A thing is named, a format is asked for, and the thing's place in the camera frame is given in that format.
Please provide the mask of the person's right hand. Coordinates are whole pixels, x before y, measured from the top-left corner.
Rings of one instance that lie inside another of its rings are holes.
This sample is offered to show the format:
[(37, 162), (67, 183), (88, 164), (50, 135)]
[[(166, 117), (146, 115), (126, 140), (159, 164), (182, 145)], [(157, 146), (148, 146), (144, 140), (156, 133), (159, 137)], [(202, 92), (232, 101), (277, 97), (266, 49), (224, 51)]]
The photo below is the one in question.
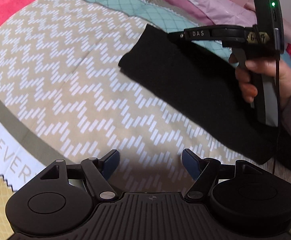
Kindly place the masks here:
[[(246, 69), (237, 67), (236, 79), (246, 102), (252, 103), (258, 94), (256, 86), (251, 83), (249, 71), (264, 74), (270, 77), (276, 76), (276, 61), (271, 58), (260, 58), (245, 61)], [(283, 60), (279, 61), (280, 104), (284, 108), (291, 97), (291, 68)]]

